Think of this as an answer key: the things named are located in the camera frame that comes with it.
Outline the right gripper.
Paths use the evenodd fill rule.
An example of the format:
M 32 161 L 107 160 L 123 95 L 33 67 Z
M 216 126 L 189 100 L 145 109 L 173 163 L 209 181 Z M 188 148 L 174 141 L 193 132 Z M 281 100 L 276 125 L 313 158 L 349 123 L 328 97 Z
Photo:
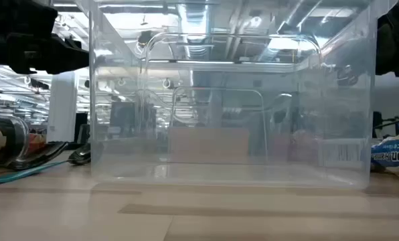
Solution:
M 377 28 L 376 75 L 399 77 L 399 1 L 378 18 Z M 375 74 L 375 66 L 366 64 L 336 64 L 333 70 L 338 86 L 367 86 Z

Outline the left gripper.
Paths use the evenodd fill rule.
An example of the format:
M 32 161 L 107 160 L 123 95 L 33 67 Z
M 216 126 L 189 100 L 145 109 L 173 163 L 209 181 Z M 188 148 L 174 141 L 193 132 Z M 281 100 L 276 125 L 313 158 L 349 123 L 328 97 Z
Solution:
M 0 65 L 18 74 L 44 63 L 42 46 L 50 39 L 58 11 L 36 1 L 0 0 Z M 72 38 L 54 36 L 54 74 L 89 66 L 89 52 Z

